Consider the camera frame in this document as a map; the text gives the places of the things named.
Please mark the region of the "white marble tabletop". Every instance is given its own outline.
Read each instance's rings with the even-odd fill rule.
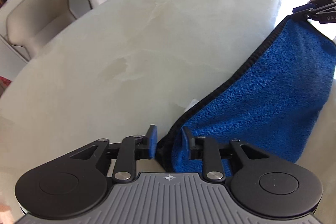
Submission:
[[[98,138],[144,134],[150,124],[164,136],[191,100],[225,82],[306,2],[109,0],[75,21],[0,100],[0,192],[14,217],[21,215],[14,186],[24,172]],[[336,158],[329,155],[336,146],[335,94],[333,86],[300,159],[324,183],[318,216],[325,223],[336,219]],[[141,168],[158,169],[148,162]]]

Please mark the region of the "gray ribbed grip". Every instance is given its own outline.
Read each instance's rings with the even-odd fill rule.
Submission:
[[[88,213],[68,220],[32,215],[18,224],[321,224],[313,215],[268,220],[239,207],[221,184],[197,173],[141,173],[129,184],[114,186],[107,199]]]

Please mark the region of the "blue gripper pad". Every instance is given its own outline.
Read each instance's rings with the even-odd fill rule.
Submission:
[[[328,99],[335,63],[330,39],[287,16],[229,80],[175,122],[156,159],[167,172],[202,172],[200,160],[188,160],[181,135],[188,126],[195,136],[239,138],[296,162]]]
[[[146,133],[148,137],[149,157],[153,159],[155,157],[155,150],[158,141],[158,128],[155,125],[151,125]]]

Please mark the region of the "silver screw head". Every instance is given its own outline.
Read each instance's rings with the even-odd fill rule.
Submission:
[[[212,180],[219,180],[223,178],[223,174],[217,171],[211,171],[207,173],[207,177]]]
[[[118,172],[115,173],[114,177],[119,180],[127,180],[131,177],[131,174],[128,172]]]

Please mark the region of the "black circular housing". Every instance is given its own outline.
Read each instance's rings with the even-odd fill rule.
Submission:
[[[245,208],[277,219],[313,212],[322,197],[322,184],[312,172],[275,156],[246,160],[230,188]]]
[[[40,218],[65,219],[93,208],[107,191],[105,176],[88,160],[50,161],[16,183],[21,207]]]

